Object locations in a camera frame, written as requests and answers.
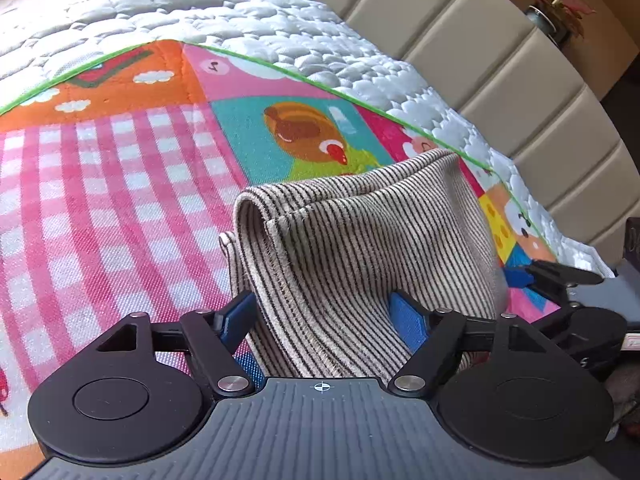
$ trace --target crosshair symbol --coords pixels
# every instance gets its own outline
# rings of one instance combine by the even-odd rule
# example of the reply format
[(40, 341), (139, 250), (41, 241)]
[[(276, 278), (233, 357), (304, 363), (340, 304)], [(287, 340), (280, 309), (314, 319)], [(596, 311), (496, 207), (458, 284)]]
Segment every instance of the crosshair symbol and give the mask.
[(329, 390), (329, 388), (335, 388), (335, 386), (329, 386), (327, 383), (318, 383), (314, 384), (312, 388), (317, 390), (318, 392), (326, 392)]

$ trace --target striped cloth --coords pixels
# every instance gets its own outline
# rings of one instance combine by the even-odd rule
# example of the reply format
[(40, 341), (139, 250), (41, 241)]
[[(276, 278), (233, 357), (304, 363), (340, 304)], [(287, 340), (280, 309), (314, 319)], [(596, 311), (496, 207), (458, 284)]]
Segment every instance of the striped cloth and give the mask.
[(237, 292), (262, 319), (249, 344), (267, 375), (377, 376), (409, 351), (388, 295), (494, 318), (508, 290), (458, 156), (433, 150), (369, 173), (249, 187), (220, 237)]

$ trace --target plant pot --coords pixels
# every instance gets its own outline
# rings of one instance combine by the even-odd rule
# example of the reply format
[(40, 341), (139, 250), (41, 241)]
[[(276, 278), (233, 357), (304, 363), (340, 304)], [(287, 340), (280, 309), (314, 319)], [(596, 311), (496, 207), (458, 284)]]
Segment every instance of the plant pot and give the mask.
[(571, 39), (571, 31), (568, 30), (564, 23), (557, 20), (554, 16), (545, 14), (539, 7), (529, 6), (525, 11), (525, 15), (529, 18), (537, 28), (553, 41), (558, 48), (562, 48)]

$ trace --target white label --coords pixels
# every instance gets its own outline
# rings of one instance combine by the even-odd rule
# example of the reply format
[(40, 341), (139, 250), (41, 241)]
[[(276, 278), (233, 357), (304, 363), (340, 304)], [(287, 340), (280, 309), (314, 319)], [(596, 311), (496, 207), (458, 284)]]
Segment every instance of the white label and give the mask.
[(625, 335), (622, 350), (640, 350), (640, 333)]

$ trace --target green border trim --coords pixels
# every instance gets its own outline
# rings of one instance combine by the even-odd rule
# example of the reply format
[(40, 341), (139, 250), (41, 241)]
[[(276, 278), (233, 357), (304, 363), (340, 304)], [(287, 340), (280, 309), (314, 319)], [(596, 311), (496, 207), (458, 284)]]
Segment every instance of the green border trim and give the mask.
[[(56, 78), (53, 78), (51, 81), (47, 81), (42, 83), (41, 85), (37, 86), (34, 89), (29, 90), (28, 92), (26, 92), (25, 94), (21, 95), (20, 97), (18, 97), (17, 99), (14, 99), (13, 101), (11, 101), (9, 104), (3, 106), (0, 108), (0, 116), (2, 116), (3, 114), (7, 113), (9, 110), (12, 110), (13, 108), (17, 107), (18, 105), (20, 105), (21, 103), (28, 101), (29, 99), (36, 97), (36, 95), (40, 94), (41, 92), (44, 92), (45, 90), (52, 88), (53, 86), (59, 85), (60, 83), (63, 83), (65, 81), (67, 81), (68, 79), (71, 79), (73, 77), (75, 77), (76, 75), (78, 75), (79, 73), (84, 72), (85, 70), (88, 70), (92, 67), (94, 67), (95, 65), (98, 65), (100, 63), (103, 63), (107, 60), (110, 60), (116, 56), (119, 56), (120, 54), (124, 54), (125, 52), (129, 52), (130, 50), (134, 50), (135, 48), (139, 48), (141, 46), (144, 46), (146, 44), (150, 44), (150, 43), (155, 43), (156, 41), (162, 41), (162, 40), (154, 40), (154, 41), (149, 41), (147, 43), (141, 43), (141, 44), (137, 44), (137, 45), (133, 45), (133, 46), (128, 46), (126, 48), (123, 48), (121, 50), (117, 50), (116, 52), (112, 52), (110, 54), (105, 54), (104, 56), (100, 56), (97, 59), (91, 60), (87, 63), (85, 63), (84, 65), (81, 65), (73, 70), (70, 70), (69, 72), (66, 72), (63, 75), (59, 75)], [(405, 128), (408, 128), (410, 130), (413, 130), (414, 132), (416, 132), (417, 134), (422, 135), (423, 137), (427, 137), (428, 139), (432, 140), (433, 142), (436, 142), (438, 145), (442, 146), (443, 148), (446, 148), (448, 150), (451, 150), (452, 152), (455, 152), (458, 154), (458, 156), (461, 156), (462, 158), (468, 160), (469, 162), (471, 162), (472, 164), (475, 164), (476, 166), (479, 166), (480, 168), (483, 168), (484, 170), (490, 171), (491, 173), (493, 173), (496, 177), (498, 177), (498, 180), (500, 180), (500, 182), (502, 183), (502, 185), (505, 187), (505, 189), (507, 190), (507, 192), (509, 193), (509, 196), (513, 199), (513, 201), (516, 203), (516, 205), (518, 206), (518, 208), (520, 209), (520, 212), (531, 222), (531, 218), (529, 218), (529, 215), (526, 213), (526, 211), (524, 211), (524, 209), (522, 208), (522, 206), (520, 205), (520, 202), (518, 202), (518, 200), (516, 199), (516, 197), (514, 197), (513, 193), (511, 193), (511, 191), (509, 190), (509, 188), (507, 187), (507, 185), (504, 183), (504, 180), (500, 177), (500, 175), (490, 166), (488, 166), (487, 164), (480, 162), (479, 160), (474, 159), (472, 156), (468, 156), (466, 153), (461, 152), (459, 149), (454, 148), (453, 146), (450, 146), (449, 144), (447, 144), (446, 142), (443, 142), (442, 140), (436, 139), (436, 137), (434, 137), (432, 134), (428, 134), (426, 133), (424, 130), (421, 130), (420, 128), (418, 128), (417, 126), (413, 126), (412, 124), (409, 124), (405, 121), (403, 121), (402, 119), (398, 119), (396, 117), (393, 117), (392, 115), (389, 115), (388, 113), (379, 110), (378, 108), (375, 108), (363, 101), (360, 101), (356, 98), (353, 98), (351, 96), (342, 94), (338, 91), (335, 91), (333, 88), (329, 88), (326, 85), (323, 85), (322, 83), (316, 82), (316, 81), (312, 81), (311, 79), (308, 79), (306, 76), (303, 76), (302, 74), (298, 74), (295, 72), (291, 72), (285, 68), (279, 67), (279, 66), (275, 66), (274, 64), (271, 64), (268, 61), (265, 61), (263, 59), (259, 59), (257, 57), (251, 57), (251, 56), (245, 56), (244, 54), (238, 54), (237, 52), (232, 52), (230, 50), (225, 50), (224, 48), (219, 48), (216, 46), (209, 46), (209, 45), (204, 45), (204, 44), (199, 44), (199, 43), (190, 43), (189, 41), (180, 41), (180, 40), (171, 40), (171, 41), (177, 41), (178, 43), (182, 43), (182, 44), (188, 44), (188, 45), (192, 45), (192, 46), (197, 46), (200, 48), (206, 48), (207, 50), (210, 50), (212, 52), (215, 52), (217, 54), (223, 54), (224, 56), (233, 56), (233, 57), (237, 57), (239, 59), (244, 59), (246, 61), (251, 61), (257, 64), (260, 64), (262, 66), (265, 66), (267, 68), (271, 68), (272, 70), (276, 70), (278, 72), (283, 73), (284, 75), (293, 78), (293, 79), (297, 79), (298, 81), (301, 81), (303, 83), (307, 83), (313, 86), (318, 87), (321, 90), (324, 90), (325, 92), (329, 92), (329, 94), (333, 94), (341, 99), (345, 99), (347, 101), (350, 101), (351, 103), (358, 105), (362, 108), (366, 108), (367, 110), (376, 113), (380, 116), (383, 116), (384, 118), (387, 118), (390, 121), (393, 121), (397, 124), (400, 124), (401, 126), (404, 126)], [(538, 226), (535, 225), (533, 222), (531, 222), (531, 225), (533, 226), (533, 228), (536, 230), (536, 233), (538, 234), (538, 237), (545, 243), (546, 248), (549, 249), (549, 251), (556, 257), (556, 259), (558, 258), (558, 254), (549, 246), (548, 242), (546, 241), (546, 238), (542, 235), (542, 233), (540, 232), (540, 230), (538, 229)]]

